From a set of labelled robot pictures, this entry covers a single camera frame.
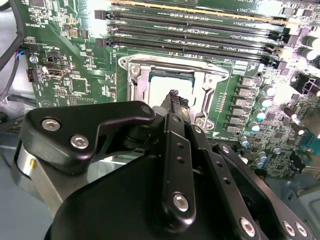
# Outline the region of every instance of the silver screw head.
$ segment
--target silver screw head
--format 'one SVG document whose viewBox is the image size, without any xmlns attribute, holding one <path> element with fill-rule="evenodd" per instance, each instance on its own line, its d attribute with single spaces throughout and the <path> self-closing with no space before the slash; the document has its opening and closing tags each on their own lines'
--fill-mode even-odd
<svg viewBox="0 0 320 240">
<path fill-rule="evenodd" d="M 222 150 L 227 154 L 229 153 L 229 149 L 226 146 L 222 146 Z"/>
<path fill-rule="evenodd" d="M 302 236 L 307 237 L 308 233 L 307 231 L 304 229 L 303 226 L 301 226 L 298 222 L 295 223 L 296 227 L 298 228 L 298 231 L 302 234 Z"/>
<path fill-rule="evenodd" d="M 82 135 L 74 135 L 71 137 L 70 143 L 76 149 L 86 149 L 89 146 L 88 139 Z"/>
<path fill-rule="evenodd" d="M 30 63 L 32 63 L 32 64 L 37 64 L 37 63 L 39 62 L 39 58 L 38 58 L 36 55 L 31 55 L 31 56 L 29 57 L 29 61 L 30 61 Z"/>
<path fill-rule="evenodd" d="M 283 226 L 284 226 L 285 230 L 287 231 L 287 233 L 294 237 L 296 235 L 296 233 L 295 233 L 295 230 L 293 229 L 293 227 L 289 223 L 287 223 L 286 221 L 283 221 L 282 223 L 283 223 Z"/>
<path fill-rule="evenodd" d="M 142 109 L 142 111 L 144 111 L 146 114 L 150 114 L 150 113 L 151 113 L 150 109 L 149 109 L 147 106 L 142 106 L 141 109 Z"/>
<path fill-rule="evenodd" d="M 240 218 L 240 224 L 242 229 L 248 234 L 250 237 L 254 237 L 256 234 L 254 226 L 244 217 Z"/>
<path fill-rule="evenodd" d="M 132 66 L 130 72 L 133 76 L 137 77 L 140 74 L 140 68 L 137 66 Z"/>
<path fill-rule="evenodd" d="M 55 132 L 61 128 L 60 123 L 57 120 L 51 118 L 43 120 L 41 125 L 45 130 L 51 132 Z"/>
<path fill-rule="evenodd" d="M 201 133 L 201 129 L 200 129 L 199 127 L 197 127 L 197 126 L 194 127 L 194 130 L 195 130 L 198 134 Z"/>
<path fill-rule="evenodd" d="M 173 203 L 181 212 L 186 212 L 189 209 L 188 200 L 182 194 L 173 195 Z"/>
</svg>

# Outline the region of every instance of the gray surface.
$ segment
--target gray surface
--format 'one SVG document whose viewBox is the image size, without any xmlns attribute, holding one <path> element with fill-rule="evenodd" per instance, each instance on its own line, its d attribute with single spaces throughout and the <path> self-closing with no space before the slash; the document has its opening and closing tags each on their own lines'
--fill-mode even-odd
<svg viewBox="0 0 320 240">
<path fill-rule="evenodd" d="M 0 12 L 0 55 L 16 37 L 16 23 L 10 10 Z M 0 72 L 0 91 L 9 79 L 14 59 Z M 25 57 L 20 65 L 10 93 L 33 95 L 32 85 L 26 76 Z M 0 103 L 0 111 L 9 113 L 11 118 L 29 108 L 21 103 Z M 17 136 L 0 134 L 0 151 L 3 151 L 11 163 L 17 145 Z M 10 175 L 10 170 L 0 161 L 0 240 L 43 240 L 52 223 L 48 207 L 18 188 Z"/>
<path fill-rule="evenodd" d="M 17 139 L 14 134 L 0 134 L 0 151 L 10 163 Z M 0 240 L 43 240 L 52 221 L 48 207 L 18 188 L 0 161 Z"/>
</svg>

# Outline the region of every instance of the wire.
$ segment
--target wire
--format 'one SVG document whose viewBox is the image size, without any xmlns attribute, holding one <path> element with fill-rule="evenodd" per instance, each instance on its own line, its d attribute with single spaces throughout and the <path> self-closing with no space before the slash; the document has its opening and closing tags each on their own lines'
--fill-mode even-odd
<svg viewBox="0 0 320 240">
<path fill-rule="evenodd" d="M 15 59 L 19 60 L 19 56 L 25 54 L 24 51 L 20 51 L 16 56 L 15 56 Z"/>
<path fill-rule="evenodd" d="M 11 6 L 10 6 L 10 3 L 9 3 L 9 1 L 7 1 L 6 3 L 4 3 L 4 4 L 2 4 L 1 6 L 0 6 L 0 12 L 3 12 L 3 11 L 5 11 L 5 10 L 7 10 L 7 9 L 9 9 Z"/>
<path fill-rule="evenodd" d="M 8 162 L 6 156 L 4 155 L 4 153 L 2 151 L 0 151 L 0 158 L 2 159 L 2 161 L 4 162 L 4 164 L 8 167 L 11 168 L 10 163 Z"/>
<path fill-rule="evenodd" d="M 30 99 L 30 98 L 27 98 L 27 97 L 24 97 L 24 96 L 11 94 L 11 95 L 9 95 L 7 97 L 7 99 L 10 102 L 23 103 L 25 105 L 29 105 L 29 106 L 34 107 L 34 108 L 38 107 L 37 103 L 33 99 Z"/>
<path fill-rule="evenodd" d="M 21 11 L 17 4 L 16 0 L 9 0 L 10 6 L 12 8 L 12 12 L 16 22 L 16 38 L 8 47 L 8 49 L 2 54 L 0 57 L 0 71 L 7 65 L 12 55 L 19 49 L 20 45 L 24 41 L 25 37 L 25 28 L 24 28 L 24 21 L 22 18 Z"/>
<path fill-rule="evenodd" d="M 11 86 L 12 86 L 12 83 L 15 80 L 15 76 L 16 76 L 16 73 L 17 73 L 17 70 L 18 70 L 18 66 L 19 66 L 19 60 L 15 59 L 14 65 L 13 65 L 13 69 L 12 69 L 11 75 L 9 77 L 9 80 L 8 80 L 3 92 L 0 94 L 0 102 L 8 96 L 8 92 L 9 92 Z"/>
</svg>

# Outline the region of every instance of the motherboard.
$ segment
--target motherboard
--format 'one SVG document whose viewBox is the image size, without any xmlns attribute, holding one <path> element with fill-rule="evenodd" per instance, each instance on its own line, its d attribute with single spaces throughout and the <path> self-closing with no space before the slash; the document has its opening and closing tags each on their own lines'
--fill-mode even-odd
<svg viewBox="0 0 320 240">
<path fill-rule="evenodd" d="M 320 0 L 17 1 L 39 107 L 178 90 L 210 142 L 320 178 Z"/>
</svg>

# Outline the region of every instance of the black cable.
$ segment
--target black cable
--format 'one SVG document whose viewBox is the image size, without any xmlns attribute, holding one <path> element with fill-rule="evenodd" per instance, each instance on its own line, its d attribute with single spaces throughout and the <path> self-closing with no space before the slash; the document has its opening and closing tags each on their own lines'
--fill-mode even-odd
<svg viewBox="0 0 320 240">
<path fill-rule="evenodd" d="M 8 80 L 6 86 L 5 86 L 5 89 L 0 94 L 0 102 L 8 96 L 8 92 L 9 92 L 11 86 L 12 86 L 12 83 L 15 80 L 15 76 L 16 76 L 18 67 L 19 67 L 19 59 L 16 58 L 14 60 L 14 65 L 13 65 L 13 69 L 12 69 L 11 75 L 9 77 L 9 80 Z"/>
<path fill-rule="evenodd" d="M 4 155 L 4 153 L 2 151 L 0 151 L 0 158 L 2 159 L 2 161 L 4 162 L 4 164 L 8 167 L 11 168 L 10 163 L 8 162 L 6 156 Z"/>
<path fill-rule="evenodd" d="M 0 71 L 5 67 L 5 65 L 9 62 L 11 57 L 19 49 L 25 37 L 24 21 L 22 19 L 22 14 L 19 9 L 19 6 L 16 0 L 9 0 L 8 2 L 10 3 L 10 6 L 12 8 L 12 12 L 16 22 L 16 38 L 11 43 L 9 48 L 0 57 Z"/>
<path fill-rule="evenodd" d="M 24 121 L 24 118 L 25 116 L 19 116 L 4 123 L 0 123 L 0 132 L 20 127 L 22 125 L 22 122 Z"/>
<path fill-rule="evenodd" d="M 6 3 L 4 3 L 4 4 L 2 4 L 1 6 L 0 6 L 0 12 L 3 12 L 3 11 L 5 11 L 5 10 L 7 10 L 7 9 L 9 9 L 11 6 L 10 6 L 10 3 L 9 3 L 9 1 L 7 1 Z"/>
<path fill-rule="evenodd" d="M 23 104 L 29 105 L 31 107 L 34 107 L 34 108 L 38 107 L 37 103 L 33 99 L 30 99 L 30 98 L 27 98 L 24 96 L 18 96 L 18 95 L 11 94 L 7 97 L 7 99 L 10 102 L 19 102 L 19 103 L 23 103 Z"/>
</svg>

